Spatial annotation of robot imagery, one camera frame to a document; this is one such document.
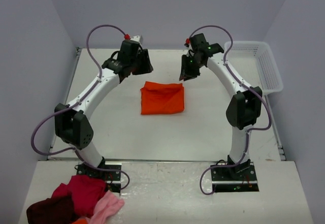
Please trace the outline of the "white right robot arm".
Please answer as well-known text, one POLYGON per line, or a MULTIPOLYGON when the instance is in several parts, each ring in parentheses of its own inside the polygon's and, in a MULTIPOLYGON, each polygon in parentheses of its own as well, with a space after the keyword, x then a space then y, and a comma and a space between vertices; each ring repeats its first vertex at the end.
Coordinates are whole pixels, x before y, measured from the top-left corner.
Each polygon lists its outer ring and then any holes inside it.
POLYGON ((227 174, 237 180, 250 166, 249 131, 261 115, 262 90, 252 87, 235 71, 218 43, 209 44, 204 34, 194 35, 185 41, 188 52, 182 55, 179 79, 187 81, 200 75, 200 68, 207 67, 220 80, 231 100, 226 109, 226 119, 232 126, 232 145, 225 165, 218 174, 227 174))

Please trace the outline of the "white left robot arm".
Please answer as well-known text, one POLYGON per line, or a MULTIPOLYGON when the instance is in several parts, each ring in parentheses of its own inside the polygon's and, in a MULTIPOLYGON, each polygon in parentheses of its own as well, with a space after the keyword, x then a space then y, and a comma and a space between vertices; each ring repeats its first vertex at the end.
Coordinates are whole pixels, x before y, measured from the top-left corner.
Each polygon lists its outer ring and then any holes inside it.
POLYGON ((106 95, 125 78, 153 71, 148 50, 142 48, 142 42, 142 36, 124 40, 117 58, 108 58, 96 78, 75 99, 67 105, 58 104, 54 109, 57 114, 55 134, 74 147, 84 164, 89 165, 88 175, 95 180, 104 177, 106 168, 101 164, 104 158, 92 141, 94 131, 89 120, 106 95))

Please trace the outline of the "orange t shirt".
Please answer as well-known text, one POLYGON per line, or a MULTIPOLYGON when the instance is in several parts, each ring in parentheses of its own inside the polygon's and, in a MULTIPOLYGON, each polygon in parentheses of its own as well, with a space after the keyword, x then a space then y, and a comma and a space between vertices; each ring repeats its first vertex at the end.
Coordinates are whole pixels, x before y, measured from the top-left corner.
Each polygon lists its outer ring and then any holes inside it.
POLYGON ((142 115, 170 115, 185 109, 182 83, 160 84, 146 81, 141 91, 142 115))

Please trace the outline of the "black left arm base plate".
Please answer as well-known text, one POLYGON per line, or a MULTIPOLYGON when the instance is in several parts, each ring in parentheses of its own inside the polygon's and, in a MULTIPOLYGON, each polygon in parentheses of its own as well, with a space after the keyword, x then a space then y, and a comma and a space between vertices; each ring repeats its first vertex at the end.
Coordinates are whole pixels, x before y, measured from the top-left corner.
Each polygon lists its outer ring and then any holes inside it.
POLYGON ((121 191, 121 164, 104 163, 99 168, 111 171, 99 171, 84 164, 75 165, 77 175, 86 175, 90 178, 101 179, 106 182, 106 191, 120 193, 121 191))

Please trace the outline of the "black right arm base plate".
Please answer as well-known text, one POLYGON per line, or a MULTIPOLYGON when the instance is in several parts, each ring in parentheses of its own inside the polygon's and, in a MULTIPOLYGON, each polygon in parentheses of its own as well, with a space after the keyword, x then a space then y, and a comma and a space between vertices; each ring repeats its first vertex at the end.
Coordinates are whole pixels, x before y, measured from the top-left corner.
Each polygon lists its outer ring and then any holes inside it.
POLYGON ((226 161, 220 160, 211 170, 212 190, 215 193, 258 192, 259 186, 254 164, 250 161, 237 167, 222 168, 226 161))

